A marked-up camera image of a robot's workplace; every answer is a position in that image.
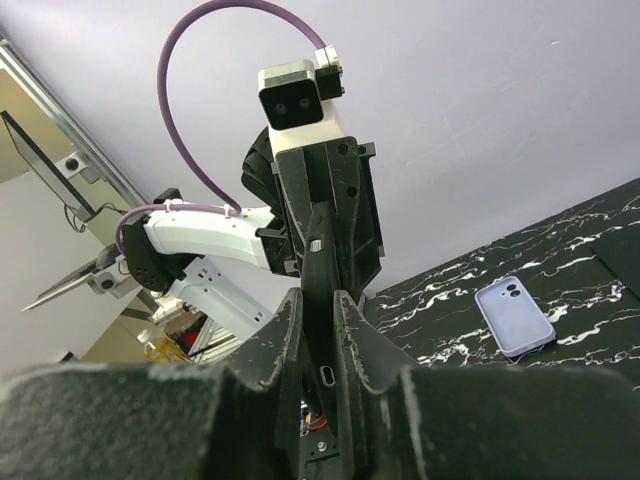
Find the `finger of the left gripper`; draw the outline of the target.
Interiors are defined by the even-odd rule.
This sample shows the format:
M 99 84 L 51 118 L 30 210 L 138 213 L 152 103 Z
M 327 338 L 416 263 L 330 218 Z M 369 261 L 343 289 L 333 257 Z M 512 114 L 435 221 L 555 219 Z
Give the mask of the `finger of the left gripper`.
M 327 146 L 340 286 L 358 300 L 381 271 L 383 240 L 370 159 L 375 145 L 339 138 Z
M 298 147 L 281 151 L 275 157 L 275 172 L 293 248 L 292 262 L 300 279 L 304 278 L 304 264 L 313 239 L 312 174 L 319 155 L 319 147 Z

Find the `monitor on arm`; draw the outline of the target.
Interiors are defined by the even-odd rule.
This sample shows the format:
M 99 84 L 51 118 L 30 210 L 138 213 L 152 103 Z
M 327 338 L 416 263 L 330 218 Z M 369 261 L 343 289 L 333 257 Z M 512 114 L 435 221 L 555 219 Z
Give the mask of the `monitor on arm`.
M 76 212 L 80 221 L 91 221 L 97 214 L 96 210 L 71 183 L 71 179 L 78 175 L 90 183 L 97 180 L 95 170 L 83 155 L 74 151 L 54 162 L 7 111 L 1 112 L 1 118 L 18 155 L 64 205 Z

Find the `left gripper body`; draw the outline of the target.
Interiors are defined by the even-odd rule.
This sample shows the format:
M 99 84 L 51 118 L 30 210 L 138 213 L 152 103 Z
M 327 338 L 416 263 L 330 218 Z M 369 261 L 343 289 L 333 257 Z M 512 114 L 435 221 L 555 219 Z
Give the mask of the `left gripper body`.
M 312 174 L 312 200 L 314 204 L 327 202 L 334 211 L 334 238 L 336 241 L 336 215 L 331 193 L 328 168 L 327 146 L 330 141 L 304 147 L 319 147 L 320 155 Z M 283 211 L 283 203 L 278 177 L 275 172 L 275 157 L 269 140 L 259 138 L 254 143 L 254 195 L 269 208 L 274 218 L 265 227 L 260 227 L 256 235 L 264 247 L 268 268 L 276 275 L 298 277 L 293 248 L 289 237 L 287 220 Z

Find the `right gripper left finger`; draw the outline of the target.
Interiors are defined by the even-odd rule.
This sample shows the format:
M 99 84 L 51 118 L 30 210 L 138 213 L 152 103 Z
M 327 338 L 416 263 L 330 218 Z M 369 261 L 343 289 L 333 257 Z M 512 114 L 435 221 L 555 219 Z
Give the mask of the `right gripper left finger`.
M 1 383 L 5 479 L 294 479 L 302 292 L 209 364 L 41 365 Z

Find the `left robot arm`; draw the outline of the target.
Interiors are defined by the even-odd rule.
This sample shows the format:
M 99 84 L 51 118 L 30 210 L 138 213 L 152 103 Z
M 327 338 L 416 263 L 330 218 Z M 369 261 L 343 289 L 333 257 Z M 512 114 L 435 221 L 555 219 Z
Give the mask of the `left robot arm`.
M 117 245 L 142 287 L 186 302 L 240 340 L 262 330 L 271 314 L 222 280 L 217 258 L 298 278 L 312 315 L 329 315 L 336 291 L 359 299 L 381 269 L 375 153 L 350 136 L 274 153 L 262 132 L 241 175 L 261 207 L 237 213 L 185 202 L 169 189 L 124 216 Z

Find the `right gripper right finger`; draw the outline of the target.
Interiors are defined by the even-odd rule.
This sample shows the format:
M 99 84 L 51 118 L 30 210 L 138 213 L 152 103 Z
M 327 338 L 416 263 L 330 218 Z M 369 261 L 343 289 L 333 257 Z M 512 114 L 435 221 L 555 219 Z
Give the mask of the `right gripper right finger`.
M 599 367 L 429 368 L 334 297 L 349 479 L 635 479 L 639 400 Z

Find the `black phone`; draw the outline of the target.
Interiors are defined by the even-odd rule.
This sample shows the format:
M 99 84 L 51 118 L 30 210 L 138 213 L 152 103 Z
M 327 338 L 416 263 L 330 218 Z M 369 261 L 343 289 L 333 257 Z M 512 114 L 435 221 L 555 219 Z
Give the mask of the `black phone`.
M 636 298 L 640 289 L 639 230 L 624 229 L 598 239 L 591 247 L 600 263 Z

